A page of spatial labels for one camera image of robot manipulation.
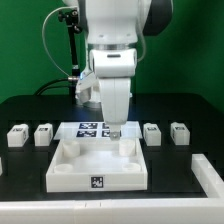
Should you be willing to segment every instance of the cable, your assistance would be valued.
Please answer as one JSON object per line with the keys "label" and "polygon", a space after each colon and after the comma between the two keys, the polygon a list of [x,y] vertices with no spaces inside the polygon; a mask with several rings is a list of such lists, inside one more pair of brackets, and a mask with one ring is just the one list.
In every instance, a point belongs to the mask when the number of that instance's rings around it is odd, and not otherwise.
{"label": "cable", "polygon": [[43,92],[45,92],[48,89],[58,89],[58,88],[70,88],[71,86],[48,86],[42,89],[36,96],[40,96]]}
{"label": "cable", "polygon": [[48,48],[47,48],[47,43],[46,43],[46,38],[45,38],[45,29],[46,29],[46,25],[48,22],[48,19],[56,12],[63,10],[63,9],[73,9],[76,8],[77,6],[67,6],[67,7],[60,7],[58,9],[55,9],[54,11],[52,11],[51,13],[48,14],[48,16],[46,17],[46,19],[44,20],[44,24],[42,27],[42,40],[43,40],[43,45],[44,45],[44,49],[48,55],[48,57],[50,58],[51,62],[55,65],[55,67],[57,69],[59,69],[62,73],[64,73],[65,75],[69,76],[69,74],[67,72],[65,72],[56,62],[55,60],[52,58]]}
{"label": "cable", "polygon": [[64,78],[64,79],[55,79],[53,81],[50,81],[46,84],[44,84],[43,86],[41,86],[35,93],[34,95],[39,95],[39,92],[42,92],[43,89],[45,89],[46,87],[52,85],[52,84],[55,84],[55,83],[58,83],[58,82],[64,82],[64,81],[68,81],[67,78]]}

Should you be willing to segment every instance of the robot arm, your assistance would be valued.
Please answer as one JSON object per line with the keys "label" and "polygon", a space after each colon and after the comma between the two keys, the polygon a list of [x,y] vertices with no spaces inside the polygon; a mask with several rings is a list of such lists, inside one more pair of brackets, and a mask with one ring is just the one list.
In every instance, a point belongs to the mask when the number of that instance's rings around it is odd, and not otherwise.
{"label": "robot arm", "polygon": [[86,32],[88,47],[86,70],[96,77],[90,80],[99,83],[110,138],[118,140],[121,125],[128,117],[130,78],[135,75],[137,65],[137,34],[146,27],[152,0],[63,1],[79,8],[80,26]]}

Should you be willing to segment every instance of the black table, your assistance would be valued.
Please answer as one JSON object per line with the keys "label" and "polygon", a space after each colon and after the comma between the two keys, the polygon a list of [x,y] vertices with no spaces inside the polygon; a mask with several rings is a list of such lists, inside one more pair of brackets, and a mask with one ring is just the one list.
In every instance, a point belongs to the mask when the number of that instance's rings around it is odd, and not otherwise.
{"label": "black table", "polygon": [[[130,121],[156,123],[162,145],[146,146],[141,140],[148,170],[148,189],[130,192],[47,193],[45,174],[57,148],[35,147],[39,124],[103,121],[100,109],[73,105],[68,96],[16,96],[0,105],[0,201],[91,200],[133,198],[206,197],[191,171],[193,153],[203,153],[224,177],[224,115],[195,94],[138,94],[130,104]],[[189,146],[176,146],[170,124],[183,122],[191,132]],[[16,124],[29,125],[29,139],[21,148],[8,148],[7,133]]]}

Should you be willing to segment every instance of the black cable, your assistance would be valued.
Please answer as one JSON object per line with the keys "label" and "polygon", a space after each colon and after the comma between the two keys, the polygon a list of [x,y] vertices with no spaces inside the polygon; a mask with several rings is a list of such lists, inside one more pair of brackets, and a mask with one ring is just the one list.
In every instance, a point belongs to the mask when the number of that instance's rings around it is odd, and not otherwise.
{"label": "black cable", "polygon": [[55,80],[52,80],[46,84],[44,84],[43,86],[41,86],[35,93],[34,95],[40,95],[39,92],[42,93],[42,90],[45,89],[46,87],[52,85],[52,84],[55,84],[55,83],[58,83],[58,82],[65,82],[65,81],[68,81],[68,78],[63,78],[63,79],[55,79]]}
{"label": "black cable", "polygon": [[43,92],[45,92],[48,89],[59,89],[59,88],[70,88],[71,86],[47,86],[43,88],[41,91],[39,91],[36,96],[40,96]]}

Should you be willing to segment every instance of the green background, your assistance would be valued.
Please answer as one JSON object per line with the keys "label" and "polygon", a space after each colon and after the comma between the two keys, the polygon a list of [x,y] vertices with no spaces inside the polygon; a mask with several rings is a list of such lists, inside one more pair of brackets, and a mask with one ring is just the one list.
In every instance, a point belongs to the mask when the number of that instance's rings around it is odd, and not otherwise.
{"label": "green background", "polygon": [[[41,39],[45,17],[60,6],[61,0],[0,1],[0,102],[65,77],[49,61]],[[147,56],[138,64],[133,91],[197,93],[224,112],[223,10],[223,0],[174,0],[171,24],[146,38]],[[46,37],[55,60],[70,72],[65,24],[52,17]],[[83,39],[77,43],[83,46]],[[84,51],[78,55],[83,58]]]}

